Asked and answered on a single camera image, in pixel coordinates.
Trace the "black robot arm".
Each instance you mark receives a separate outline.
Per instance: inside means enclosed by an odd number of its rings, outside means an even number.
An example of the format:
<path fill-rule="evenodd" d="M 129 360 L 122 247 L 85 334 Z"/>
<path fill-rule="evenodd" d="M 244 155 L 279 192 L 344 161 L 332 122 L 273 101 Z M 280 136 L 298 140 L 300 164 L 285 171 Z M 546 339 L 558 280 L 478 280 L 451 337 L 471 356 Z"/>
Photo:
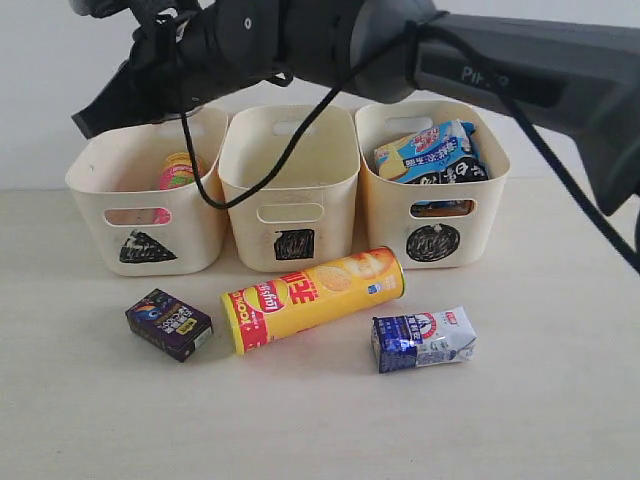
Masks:
<path fill-rule="evenodd" d="M 430 1 L 76 1 L 138 21 L 128 58 L 74 123 L 86 138 L 161 123 L 261 82 L 383 104 L 427 90 L 570 137 L 601 212 L 639 191 L 639 32 L 470 16 Z"/>

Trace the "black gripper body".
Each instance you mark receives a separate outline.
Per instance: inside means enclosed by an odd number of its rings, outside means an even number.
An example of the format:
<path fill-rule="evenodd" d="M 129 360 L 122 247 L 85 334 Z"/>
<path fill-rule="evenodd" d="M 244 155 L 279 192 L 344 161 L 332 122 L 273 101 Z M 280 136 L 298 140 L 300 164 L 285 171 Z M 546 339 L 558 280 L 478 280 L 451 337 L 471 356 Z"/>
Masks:
<path fill-rule="evenodd" d="M 188 71 L 182 41 L 202 9 L 134 9 L 139 27 L 123 65 L 130 120 L 166 120 L 210 102 L 202 75 Z"/>

